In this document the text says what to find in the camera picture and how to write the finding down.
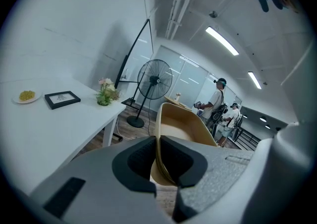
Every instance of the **fan base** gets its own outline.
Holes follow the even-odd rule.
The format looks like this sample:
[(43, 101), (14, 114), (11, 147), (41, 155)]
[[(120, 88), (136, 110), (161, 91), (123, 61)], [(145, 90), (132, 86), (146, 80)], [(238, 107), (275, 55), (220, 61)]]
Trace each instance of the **fan base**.
[(129, 125), (135, 128), (141, 128), (144, 126), (144, 121), (140, 118), (137, 119), (135, 115), (131, 115), (127, 118), (127, 122)]

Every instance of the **gray device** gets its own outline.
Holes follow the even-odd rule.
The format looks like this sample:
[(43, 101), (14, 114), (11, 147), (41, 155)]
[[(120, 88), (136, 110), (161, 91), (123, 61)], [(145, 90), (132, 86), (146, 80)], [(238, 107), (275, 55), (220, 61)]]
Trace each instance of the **gray device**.
[(87, 152), (20, 199), (43, 223), (266, 224), (295, 196), (314, 166), (316, 126), (287, 127), (255, 152), (162, 136), (164, 166), (178, 186), (173, 219), (149, 181), (154, 136)]

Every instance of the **beige chair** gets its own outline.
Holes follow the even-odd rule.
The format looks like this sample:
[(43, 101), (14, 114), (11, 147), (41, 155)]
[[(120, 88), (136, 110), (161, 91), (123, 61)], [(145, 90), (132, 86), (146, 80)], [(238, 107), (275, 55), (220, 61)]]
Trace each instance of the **beige chair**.
[(151, 169), (152, 178), (161, 185), (175, 185), (161, 160), (159, 139), (162, 135), (217, 147), (211, 133), (196, 114), (180, 106), (163, 103), (156, 120), (156, 160)]

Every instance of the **white table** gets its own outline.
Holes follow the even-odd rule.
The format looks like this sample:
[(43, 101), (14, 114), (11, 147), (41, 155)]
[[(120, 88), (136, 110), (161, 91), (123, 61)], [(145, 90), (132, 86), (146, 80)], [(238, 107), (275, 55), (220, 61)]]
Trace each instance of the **white table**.
[[(17, 104), (14, 95), (39, 89), (33, 103)], [(72, 91), (81, 102), (51, 110), (44, 94)], [(9, 181), (26, 194), (76, 154), (105, 127), (111, 143), (117, 116), (125, 105), (99, 106), (96, 92), (71, 78), (46, 78), (0, 84), (0, 156)]]

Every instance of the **standing fan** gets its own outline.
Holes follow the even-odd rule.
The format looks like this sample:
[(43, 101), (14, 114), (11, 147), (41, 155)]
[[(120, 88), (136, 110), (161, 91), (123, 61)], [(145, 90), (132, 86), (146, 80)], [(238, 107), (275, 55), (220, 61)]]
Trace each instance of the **standing fan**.
[(129, 125), (141, 128), (144, 121), (139, 118), (145, 100), (155, 100), (164, 96), (172, 84), (172, 71), (168, 64), (162, 60), (154, 59), (145, 63), (138, 74), (138, 88), (144, 96), (138, 115), (131, 115), (127, 118)]

